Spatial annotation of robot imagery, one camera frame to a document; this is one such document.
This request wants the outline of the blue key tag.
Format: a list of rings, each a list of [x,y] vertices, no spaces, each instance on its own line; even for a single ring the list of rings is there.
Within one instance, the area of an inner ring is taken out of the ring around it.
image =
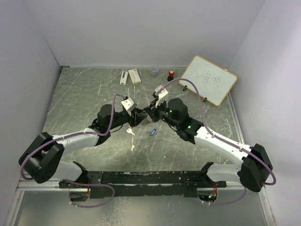
[[[150,135],[153,136],[153,135],[156,133],[156,131],[157,131],[156,129],[153,129],[153,130],[151,131]]]

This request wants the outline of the metal key holder red handle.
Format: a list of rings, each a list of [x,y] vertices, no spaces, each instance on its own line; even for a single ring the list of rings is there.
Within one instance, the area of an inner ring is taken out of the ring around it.
[[[142,125],[148,125],[152,123],[152,119],[149,119],[149,118],[145,118],[143,119],[143,121],[141,122]]]

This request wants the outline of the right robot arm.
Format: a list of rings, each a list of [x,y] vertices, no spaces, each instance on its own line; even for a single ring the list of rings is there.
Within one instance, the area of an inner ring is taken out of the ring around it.
[[[202,186],[210,187],[218,181],[229,181],[241,183],[250,191],[259,192],[267,184],[273,167],[262,145],[249,146],[206,129],[204,123],[189,116],[187,106],[179,98],[164,101],[159,106],[152,101],[144,111],[153,122],[162,120],[174,128],[182,140],[207,147],[232,162],[230,165],[211,164],[199,176]]]

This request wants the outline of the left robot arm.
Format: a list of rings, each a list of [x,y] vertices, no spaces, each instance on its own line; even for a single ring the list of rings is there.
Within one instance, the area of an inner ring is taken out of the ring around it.
[[[62,156],[82,148],[101,145],[111,136],[111,129],[124,124],[135,127],[146,117],[147,113],[135,106],[116,112],[113,105],[106,104],[101,107],[92,124],[84,130],[60,136],[43,132],[21,155],[18,162],[21,176],[38,184],[51,178],[69,180],[77,188],[82,188],[89,182],[88,171],[76,161],[62,161]]]

